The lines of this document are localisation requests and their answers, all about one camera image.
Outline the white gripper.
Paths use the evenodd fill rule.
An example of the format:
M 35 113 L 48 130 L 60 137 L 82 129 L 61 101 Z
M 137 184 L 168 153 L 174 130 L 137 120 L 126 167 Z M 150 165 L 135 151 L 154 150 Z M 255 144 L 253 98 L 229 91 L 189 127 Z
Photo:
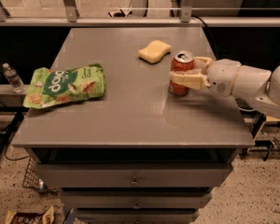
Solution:
M 239 62 L 229 59 L 214 61 L 209 57 L 195 57 L 194 68 L 200 69 L 201 73 L 171 72 L 170 80 L 194 90 L 209 88 L 214 94 L 228 97 L 241 66 Z

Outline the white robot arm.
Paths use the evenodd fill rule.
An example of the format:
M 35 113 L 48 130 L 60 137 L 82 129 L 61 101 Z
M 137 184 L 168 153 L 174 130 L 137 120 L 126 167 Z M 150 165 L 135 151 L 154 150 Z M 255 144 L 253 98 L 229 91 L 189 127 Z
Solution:
M 271 72 L 229 59 L 196 57 L 192 70 L 171 71 L 170 80 L 194 90 L 233 96 L 264 115 L 280 119 L 280 65 Z

